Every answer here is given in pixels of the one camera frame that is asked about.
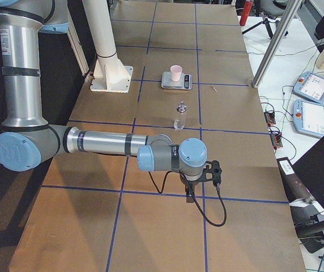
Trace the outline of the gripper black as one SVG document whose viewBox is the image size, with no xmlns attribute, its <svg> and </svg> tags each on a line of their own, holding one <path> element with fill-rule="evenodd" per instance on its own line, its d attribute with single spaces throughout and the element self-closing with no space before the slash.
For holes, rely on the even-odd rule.
<svg viewBox="0 0 324 272">
<path fill-rule="evenodd" d="M 184 173 L 179 173 L 180 181 L 185 186 L 185 195 L 186 195 L 186 202 L 187 203 L 194 203 L 194 192 L 195 186 L 199 184 L 198 180 L 188 180 L 187 176 Z"/>
</svg>

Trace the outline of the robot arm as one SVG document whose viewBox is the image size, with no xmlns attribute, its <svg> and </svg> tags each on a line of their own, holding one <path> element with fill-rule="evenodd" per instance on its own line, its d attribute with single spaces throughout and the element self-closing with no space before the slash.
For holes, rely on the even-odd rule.
<svg viewBox="0 0 324 272">
<path fill-rule="evenodd" d="M 142 171 L 176 172 L 186 197 L 207 181 L 206 145 L 189 138 L 173 144 L 166 135 L 136 135 L 51 125 L 42 116 L 39 33 L 66 33 L 66 1 L 0 1 L 0 36 L 7 117 L 0 134 L 0 164 L 23 172 L 65 153 L 133 156 Z"/>
</svg>

